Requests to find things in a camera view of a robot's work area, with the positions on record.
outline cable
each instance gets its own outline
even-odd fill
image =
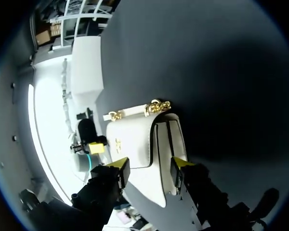
[[[104,227],[107,227],[107,228],[115,228],[115,229],[126,229],[126,230],[135,230],[135,231],[140,231],[140,230],[135,229],[135,228],[120,227],[120,226],[107,226],[107,225],[104,225]]]

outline white handbag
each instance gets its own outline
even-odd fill
[[[176,195],[170,163],[176,156],[187,160],[179,117],[170,102],[153,100],[104,115],[112,161],[130,159],[129,182],[145,197],[166,207],[165,195]]]

